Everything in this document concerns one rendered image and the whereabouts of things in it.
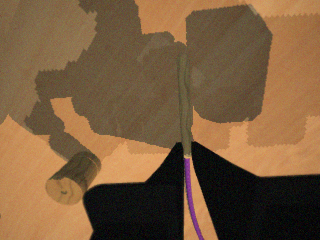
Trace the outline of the short wooden cylinder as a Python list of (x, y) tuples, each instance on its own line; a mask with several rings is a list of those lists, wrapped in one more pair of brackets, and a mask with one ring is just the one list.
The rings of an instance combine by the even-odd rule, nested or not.
[(46, 183), (48, 195), (61, 205), (75, 205), (101, 170), (101, 162), (93, 153), (76, 153)]

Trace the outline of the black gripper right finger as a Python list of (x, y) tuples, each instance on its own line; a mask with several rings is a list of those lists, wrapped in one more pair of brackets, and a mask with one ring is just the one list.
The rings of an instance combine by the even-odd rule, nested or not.
[(320, 203), (320, 174), (260, 177), (196, 141), (191, 156), (218, 240), (258, 240), (268, 206)]

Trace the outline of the wooden stick with purple string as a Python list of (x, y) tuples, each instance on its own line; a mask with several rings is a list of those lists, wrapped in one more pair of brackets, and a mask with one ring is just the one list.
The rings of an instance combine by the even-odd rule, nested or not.
[(182, 52), (177, 56), (177, 76), (180, 112), (181, 143), (184, 152), (185, 181), (188, 204), (194, 228), (200, 240), (204, 240), (195, 215), (191, 178), (190, 178), (190, 157), (191, 157), (191, 110), (190, 110), (190, 73), (189, 56)]

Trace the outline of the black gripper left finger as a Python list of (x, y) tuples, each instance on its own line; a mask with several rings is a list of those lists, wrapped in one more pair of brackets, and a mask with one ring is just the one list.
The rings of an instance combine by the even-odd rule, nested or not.
[(165, 223), (169, 240), (184, 240), (184, 152), (177, 142), (145, 182), (98, 184), (82, 198), (92, 230), (97, 224)]

